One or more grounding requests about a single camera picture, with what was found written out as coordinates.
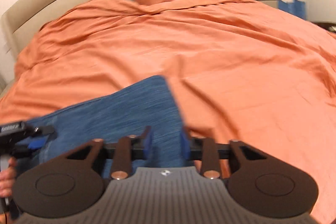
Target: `copper screw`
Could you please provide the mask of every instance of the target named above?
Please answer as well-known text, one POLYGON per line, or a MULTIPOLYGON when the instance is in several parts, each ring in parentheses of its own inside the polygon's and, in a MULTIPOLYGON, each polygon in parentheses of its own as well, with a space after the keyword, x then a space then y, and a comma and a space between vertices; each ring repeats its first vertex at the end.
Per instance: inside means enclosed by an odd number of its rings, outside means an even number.
POLYGON ((123 180, 128 177, 128 174, 124 171, 115 171, 111 174, 111 177, 116 180, 123 180))
POLYGON ((206 171, 203 175, 207 179, 218 179, 221 176, 221 174, 215 170, 206 171))

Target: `folded blue garment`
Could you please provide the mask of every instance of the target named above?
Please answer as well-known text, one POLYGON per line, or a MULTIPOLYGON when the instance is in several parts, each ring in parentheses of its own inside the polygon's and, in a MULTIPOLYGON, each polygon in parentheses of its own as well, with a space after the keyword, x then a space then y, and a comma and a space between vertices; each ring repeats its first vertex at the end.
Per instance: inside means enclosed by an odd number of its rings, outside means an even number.
MULTIPOLYGON (((134 168, 188 165, 181 156, 182 119, 161 76, 147 78, 112 95, 72 105, 28 123, 34 126, 51 124, 58 137, 47 143, 33 159, 21 161, 19 172, 93 138, 117 142, 123 136, 141 134, 147 125, 154 130, 152 153, 147 161, 134 162, 134 168)), ((103 177, 108 176, 110 165, 111 160, 108 160, 103 177)))

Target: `finger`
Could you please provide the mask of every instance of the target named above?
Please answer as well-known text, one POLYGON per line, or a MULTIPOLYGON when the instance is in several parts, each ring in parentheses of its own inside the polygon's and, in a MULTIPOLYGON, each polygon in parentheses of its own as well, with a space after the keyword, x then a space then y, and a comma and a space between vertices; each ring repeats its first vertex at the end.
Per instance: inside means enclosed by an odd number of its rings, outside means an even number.
POLYGON ((14 157, 11 157, 8 160, 8 163, 9 163, 9 166, 11 166, 11 167, 16 167, 17 166, 17 161, 16 161, 16 158, 14 158, 14 157))
POLYGON ((0 172, 0 180, 13 179, 15 177, 16 177, 16 170, 13 167, 10 167, 0 172))
POLYGON ((0 191, 0 198, 9 198, 12 195, 11 189, 4 189, 0 191))
POLYGON ((9 179, 9 180, 3 180, 0 182, 0 190, 12 188, 15 180, 9 179))

